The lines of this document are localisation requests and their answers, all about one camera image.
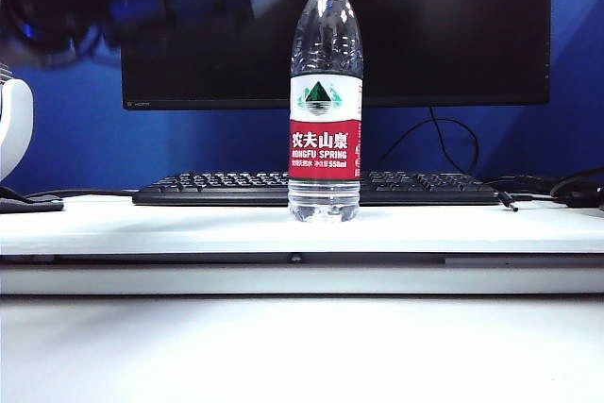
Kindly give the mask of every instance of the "desk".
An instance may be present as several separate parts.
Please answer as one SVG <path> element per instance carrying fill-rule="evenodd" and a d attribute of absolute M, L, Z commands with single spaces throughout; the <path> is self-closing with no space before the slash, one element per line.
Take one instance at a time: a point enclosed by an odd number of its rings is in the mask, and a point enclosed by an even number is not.
<path fill-rule="evenodd" d="M 444 294 L 602 292 L 603 215 L 371 208 L 314 226 L 74 197 L 2 216 L 2 401 L 601 403 L 604 296 Z M 308 293 L 331 296 L 250 297 Z"/>
<path fill-rule="evenodd" d="M 35 298 L 3 403 L 601 403 L 604 298 Z"/>
<path fill-rule="evenodd" d="M 604 212 L 549 202 L 313 225 L 284 208 L 80 196 L 0 216 L 0 232 L 3 294 L 604 293 Z"/>

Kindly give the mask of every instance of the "monitor screen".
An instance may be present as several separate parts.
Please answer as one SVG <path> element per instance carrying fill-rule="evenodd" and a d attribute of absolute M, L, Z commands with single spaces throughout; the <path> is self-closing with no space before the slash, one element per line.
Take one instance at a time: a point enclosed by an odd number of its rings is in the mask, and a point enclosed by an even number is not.
<path fill-rule="evenodd" d="M 161 45 L 124 45 L 125 109 L 289 107 L 292 40 L 306 2 L 249 0 L 235 14 L 232 0 L 204 0 Z M 550 0 L 350 2 L 365 107 L 548 101 Z"/>

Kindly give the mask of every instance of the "plastic bottle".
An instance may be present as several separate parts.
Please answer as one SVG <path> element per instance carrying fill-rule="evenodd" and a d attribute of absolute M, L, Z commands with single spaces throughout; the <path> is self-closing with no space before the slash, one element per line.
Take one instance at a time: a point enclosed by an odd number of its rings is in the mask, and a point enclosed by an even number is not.
<path fill-rule="evenodd" d="M 348 0 L 309 0 L 294 36 L 289 206 L 300 221 L 359 211 L 363 57 Z"/>

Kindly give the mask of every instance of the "blue partition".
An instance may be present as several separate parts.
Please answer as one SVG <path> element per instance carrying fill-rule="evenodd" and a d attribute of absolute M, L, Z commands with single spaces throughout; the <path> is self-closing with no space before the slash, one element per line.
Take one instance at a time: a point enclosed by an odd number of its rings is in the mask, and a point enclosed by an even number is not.
<path fill-rule="evenodd" d="M 552 0 L 551 102 L 530 107 L 437 108 L 478 134 L 478 176 L 563 175 L 601 165 L 604 129 L 604 0 Z M 16 69 L 35 94 L 35 130 L 24 160 L 5 179 L 21 193 L 56 188 L 138 188 L 184 170 L 285 169 L 287 110 L 122 109 L 120 71 L 89 61 L 64 70 Z M 368 109 L 363 167 L 372 168 L 428 109 Z M 470 136 L 443 126 L 450 154 L 471 161 Z M 434 127 L 424 126 L 383 169 L 451 170 Z"/>

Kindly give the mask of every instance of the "keyboard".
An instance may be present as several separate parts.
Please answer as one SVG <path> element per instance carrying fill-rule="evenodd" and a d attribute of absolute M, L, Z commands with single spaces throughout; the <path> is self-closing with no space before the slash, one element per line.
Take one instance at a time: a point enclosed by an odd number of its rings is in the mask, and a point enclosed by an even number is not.
<path fill-rule="evenodd" d="M 286 206 L 287 181 L 284 172 L 186 172 L 141 188 L 132 201 L 152 206 Z M 464 174 L 361 175 L 362 206 L 498 203 L 495 189 Z"/>

